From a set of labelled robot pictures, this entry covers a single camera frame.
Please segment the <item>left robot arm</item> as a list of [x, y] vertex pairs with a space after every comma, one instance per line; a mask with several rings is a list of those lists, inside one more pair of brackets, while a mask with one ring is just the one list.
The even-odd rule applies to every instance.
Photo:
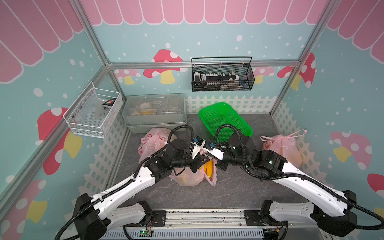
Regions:
[[210, 160], [201, 151], [207, 153], [216, 149], [217, 141], [206, 143], [191, 136], [190, 142], [186, 144], [183, 140], [172, 139], [174, 133], [180, 129], [189, 129], [191, 133], [194, 131], [188, 125], [176, 127], [171, 130], [164, 146], [141, 160], [131, 176], [99, 194], [83, 194], [78, 197], [72, 218], [58, 231], [55, 238], [62, 239], [62, 235], [71, 225], [77, 230], [77, 234], [71, 237], [73, 240], [99, 240], [107, 231], [116, 227], [128, 224], [146, 225], [152, 218], [153, 211], [145, 201], [127, 208], [121, 208], [121, 204], [167, 178], [176, 169], [197, 172]]

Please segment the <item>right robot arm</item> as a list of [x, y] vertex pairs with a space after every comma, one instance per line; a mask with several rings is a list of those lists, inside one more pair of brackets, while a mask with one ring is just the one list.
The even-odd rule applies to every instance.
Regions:
[[208, 145], [217, 167], [239, 166], [253, 178], [283, 185], [309, 201], [308, 219], [334, 236], [345, 237], [353, 230], [383, 230], [380, 215], [356, 203], [352, 191], [336, 191], [306, 175], [283, 156], [271, 150], [257, 150], [253, 140], [233, 125], [221, 125]]

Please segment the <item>pink plastic bag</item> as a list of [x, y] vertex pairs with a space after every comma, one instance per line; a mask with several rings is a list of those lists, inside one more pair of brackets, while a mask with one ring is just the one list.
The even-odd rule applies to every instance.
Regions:
[[292, 163], [296, 168], [302, 165], [302, 159], [299, 150], [296, 146], [296, 140], [299, 137], [305, 136], [307, 130], [299, 130], [288, 136], [276, 135], [273, 137], [261, 136], [260, 139], [264, 142], [263, 150], [271, 150]]
[[139, 162], [151, 156], [165, 146], [171, 130], [166, 128], [152, 128], [143, 138], [138, 148]]

